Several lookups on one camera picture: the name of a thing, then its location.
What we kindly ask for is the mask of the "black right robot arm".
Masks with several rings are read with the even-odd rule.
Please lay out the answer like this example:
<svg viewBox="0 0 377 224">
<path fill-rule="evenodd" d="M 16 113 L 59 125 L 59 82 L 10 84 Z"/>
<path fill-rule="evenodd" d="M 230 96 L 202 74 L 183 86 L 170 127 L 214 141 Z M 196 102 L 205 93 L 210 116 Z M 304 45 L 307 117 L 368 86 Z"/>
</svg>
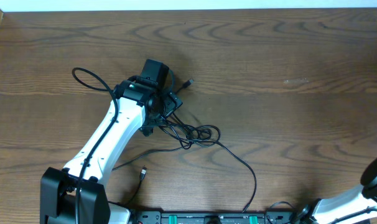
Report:
<svg viewBox="0 0 377 224">
<path fill-rule="evenodd" d="M 359 223 L 377 218 L 377 158 L 365 169 L 360 185 L 332 198 L 318 199 L 297 212 L 294 223 Z"/>
</svg>

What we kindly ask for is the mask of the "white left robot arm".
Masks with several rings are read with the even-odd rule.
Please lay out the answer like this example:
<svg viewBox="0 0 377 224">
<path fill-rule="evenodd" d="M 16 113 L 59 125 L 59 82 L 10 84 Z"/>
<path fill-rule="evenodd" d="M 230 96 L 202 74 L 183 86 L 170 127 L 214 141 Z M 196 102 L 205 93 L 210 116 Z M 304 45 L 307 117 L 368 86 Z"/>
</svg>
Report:
<svg viewBox="0 0 377 224">
<path fill-rule="evenodd" d="M 63 169 L 49 167 L 40 181 L 41 223 L 127 223 L 131 212 L 108 202 L 111 171 L 137 130 L 146 136 L 182 105 L 169 90 L 139 79 L 125 80 L 80 152 Z"/>
</svg>

